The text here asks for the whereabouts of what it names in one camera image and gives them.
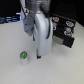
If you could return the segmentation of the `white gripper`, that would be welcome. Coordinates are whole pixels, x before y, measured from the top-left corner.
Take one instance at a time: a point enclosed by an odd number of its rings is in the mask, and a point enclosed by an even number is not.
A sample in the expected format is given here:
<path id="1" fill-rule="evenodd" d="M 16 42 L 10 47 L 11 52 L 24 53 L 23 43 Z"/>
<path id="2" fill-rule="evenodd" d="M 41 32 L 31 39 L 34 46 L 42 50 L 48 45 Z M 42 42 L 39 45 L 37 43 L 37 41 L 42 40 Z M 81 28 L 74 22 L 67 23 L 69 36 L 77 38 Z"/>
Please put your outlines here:
<path id="1" fill-rule="evenodd" d="M 23 19 L 24 31 L 29 36 L 34 36 L 36 43 L 37 59 L 45 56 L 51 51 L 53 24 L 42 12 L 36 13 L 34 17 L 30 14 Z"/>

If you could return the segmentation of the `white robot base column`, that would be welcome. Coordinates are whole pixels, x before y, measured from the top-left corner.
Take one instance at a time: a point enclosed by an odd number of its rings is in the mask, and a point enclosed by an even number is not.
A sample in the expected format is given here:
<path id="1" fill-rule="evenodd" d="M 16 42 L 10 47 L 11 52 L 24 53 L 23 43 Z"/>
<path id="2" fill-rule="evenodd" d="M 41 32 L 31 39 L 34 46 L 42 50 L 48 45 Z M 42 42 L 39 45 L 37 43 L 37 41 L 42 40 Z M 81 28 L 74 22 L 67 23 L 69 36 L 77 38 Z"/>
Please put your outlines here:
<path id="1" fill-rule="evenodd" d="M 25 6 L 25 0 L 20 0 L 20 2 L 21 2 L 21 19 L 23 20 L 29 14 L 29 10 Z"/>

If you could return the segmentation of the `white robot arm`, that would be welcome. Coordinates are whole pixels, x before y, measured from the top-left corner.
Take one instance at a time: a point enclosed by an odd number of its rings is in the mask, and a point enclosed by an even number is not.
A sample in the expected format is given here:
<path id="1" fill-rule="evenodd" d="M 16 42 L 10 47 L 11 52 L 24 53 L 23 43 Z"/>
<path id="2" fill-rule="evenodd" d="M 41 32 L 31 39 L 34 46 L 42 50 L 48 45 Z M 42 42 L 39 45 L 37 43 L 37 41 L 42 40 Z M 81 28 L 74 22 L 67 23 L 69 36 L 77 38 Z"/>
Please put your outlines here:
<path id="1" fill-rule="evenodd" d="M 51 51 L 53 24 L 49 16 L 50 0 L 25 0 L 29 11 L 23 19 L 24 31 L 34 36 L 37 58 L 45 56 Z"/>

